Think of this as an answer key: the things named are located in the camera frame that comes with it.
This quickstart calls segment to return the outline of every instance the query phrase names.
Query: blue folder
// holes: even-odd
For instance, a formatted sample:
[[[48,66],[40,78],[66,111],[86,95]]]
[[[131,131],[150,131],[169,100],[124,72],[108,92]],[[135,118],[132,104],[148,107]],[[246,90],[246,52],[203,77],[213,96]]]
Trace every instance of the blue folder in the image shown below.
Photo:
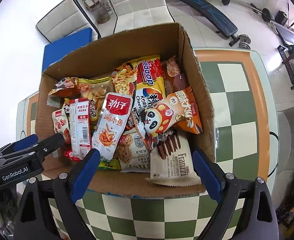
[[[87,28],[46,45],[43,53],[42,72],[68,53],[86,46],[91,39],[92,29]]]

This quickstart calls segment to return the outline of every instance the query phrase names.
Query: snack package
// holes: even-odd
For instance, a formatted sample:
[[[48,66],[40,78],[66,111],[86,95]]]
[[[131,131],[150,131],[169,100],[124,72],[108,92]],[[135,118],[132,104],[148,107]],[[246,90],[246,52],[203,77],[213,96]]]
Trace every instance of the snack package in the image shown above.
[[[131,60],[124,63],[122,69],[117,72],[117,79],[113,78],[112,74],[113,84],[115,84],[116,92],[118,90],[121,94],[131,95],[133,97],[132,109],[135,111],[152,105],[154,102],[158,102],[166,96],[159,55],[145,56]],[[128,69],[125,73],[131,73],[129,69],[132,69],[132,71],[136,70],[136,82],[132,82],[134,78],[125,79],[127,76],[122,74],[124,69]],[[125,88],[122,80],[125,80],[128,88]],[[122,89],[118,88],[119,82],[122,84]],[[132,117],[129,117],[126,130],[131,130],[134,127],[134,121]]]
[[[123,133],[114,157],[118,157],[121,172],[150,172],[150,155],[136,128]]]
[[[78,78],[66,77],[60,80],[53,89],[49,92],[48,96],[56,96],[61,98],[67,98],[78,95]]]
[[[90,124],[95,125],[106,94],[114,91],[111,78],[106,77],[96,80],[79,78],[78,80],[81,97],[88,98],[90,101]]]
[[[166,98],[139,111],[132,110],[135,125],[148,150],[165,139],[165,132],[184,120],[192,128],[199,120],[198,109],[191,87],[169,94]]]
[[[186,75],[180,71],[176,56],[166,61],[163,67],[166,96],[189,87]]]
[[[197,176],[192,165],[186,133],[181,130],[177,132],[178,136],[174,136],[174,143],[171,140],[169,142],[174,151],[169,154],[165,147],[167,155],[165,159],[160,156],[157,147],[151,151],[151,172],[150,179],[147,180],[171,187],[200,185],[200,177]]]
[[[116,146],[125,129],[132,97],[110,92],[103,103],[97,128],[92,137],[92,147],[100,156],[111,160]]]
[[[87,98],[70,100],[69,125],[73,156],[82,160],[91,149]]]
[[[68,159],[74,161],[74,162],[79,162],[80,161],[80,158],[78,157],[75,157],[73,152],[72,152],[72,149],[67,149],[64,153],[64,156],[67,157]]]
[[[98,168],[102,170],[121,171],[119,160],[115,156],[111,160],[107,160],[101,156]]]
[[[70,128],[65,110],[54,111],[52,113],[53,127],[55,133],[61,133],[64,136],[65,144],[70,144]]]

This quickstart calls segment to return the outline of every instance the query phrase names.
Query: screw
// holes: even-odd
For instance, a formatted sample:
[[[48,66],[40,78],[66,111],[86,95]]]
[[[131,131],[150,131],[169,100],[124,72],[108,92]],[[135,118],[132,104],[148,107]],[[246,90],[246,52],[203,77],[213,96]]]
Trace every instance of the screw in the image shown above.
[[[32,177],[31,179],[29,179],[29,183],[31,183],[31,184],[33,184],[33,183],[35,183],[36,182],[36,178],[35,177]]]
[[[59,179],[65,179],[67,176],[68,176],[68,174],[63,172],[59,175]]]
[[[258,178],[257,178],[257,181],[258,181],[259,183],[264,183],[264,182],[265,182],[264,179],[261,178],[261,177],[258,177]]]
[[[226,178],[228,178],[228,179],[233,179],[235,176],[234,176],[234,174],[232,174],[232,173],[226,173]]]

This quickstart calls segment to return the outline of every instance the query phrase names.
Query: black speaker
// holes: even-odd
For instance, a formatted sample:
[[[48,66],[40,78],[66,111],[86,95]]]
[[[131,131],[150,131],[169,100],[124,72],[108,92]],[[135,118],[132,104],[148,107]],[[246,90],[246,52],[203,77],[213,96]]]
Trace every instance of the black speaker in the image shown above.
[[[280,25],[285,25],[285,23],[287,22],[288,17],[287,14],[285,12],[282,11],[278,11],[276,17],[275,17],[275,22],[279,23]]]

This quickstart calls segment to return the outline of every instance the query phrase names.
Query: blue gripper pad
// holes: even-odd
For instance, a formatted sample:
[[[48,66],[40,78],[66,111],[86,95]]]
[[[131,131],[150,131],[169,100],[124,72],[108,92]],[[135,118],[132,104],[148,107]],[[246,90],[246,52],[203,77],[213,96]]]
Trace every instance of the blue gripper pad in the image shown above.
[[[13,150],[15,152],[24,150],[26,148],[29,148],[30,146],[36,144],[38,142],[38,136],[35,134],[32,134],[26,138],[23,138],[17,142],[15,142],[13,146]]]
[[[205,185],[205,188],[211,199],[216,200],[219,203],[222,200],[221,195],[221,184],[213,173],[209,164],[207,164],[203,155],[205,153],[200,153],[197,150],[194,151],[192,156],[192,163],[195,170],[197,171],[202,183]]]
[[[100,164],[100,152],[96,149],[94,150],[94,154],[87,161],[85,167],[79,173],[77,178],[74,180],[72,192],[70,195],[71,201],[76,203],[78,199],[82,199],[85,194],[93,175],[95,175],[96,170]]]

